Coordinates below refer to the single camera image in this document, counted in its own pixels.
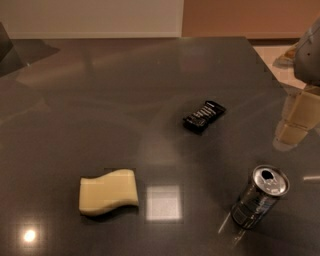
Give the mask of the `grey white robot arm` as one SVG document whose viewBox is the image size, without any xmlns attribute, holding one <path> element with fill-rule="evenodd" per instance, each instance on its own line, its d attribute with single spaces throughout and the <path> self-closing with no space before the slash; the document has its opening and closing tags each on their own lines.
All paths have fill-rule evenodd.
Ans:
<svg viewBox="0 0 320 256">
<path fill-rule="evenodd" d="M 289 151 L 320 123 L 320 18 L 273 65 L 291 69 L 294 77 L 306 84 L 303 90 L 287 91 L 282 119 L 275 130 L 273 146 Z"/>
</svg>

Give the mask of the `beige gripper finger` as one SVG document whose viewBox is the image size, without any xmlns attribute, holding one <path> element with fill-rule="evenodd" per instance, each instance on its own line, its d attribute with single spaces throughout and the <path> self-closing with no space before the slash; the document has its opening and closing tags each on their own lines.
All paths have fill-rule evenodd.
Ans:
<svg viewBox="0 0 320 256">
<path fill-rule="evenodd" d="M 279 151 L 290 151 L 294 149 L 307 134 L 307 131 L 281 120 L 275 129 L 273 146 Z"/>
<path fill-rule="evenodd" d="M 289 88 L 282 117 L 293 127 L 313 129 L 320 122 L 320 87 Z"/>
</svg>

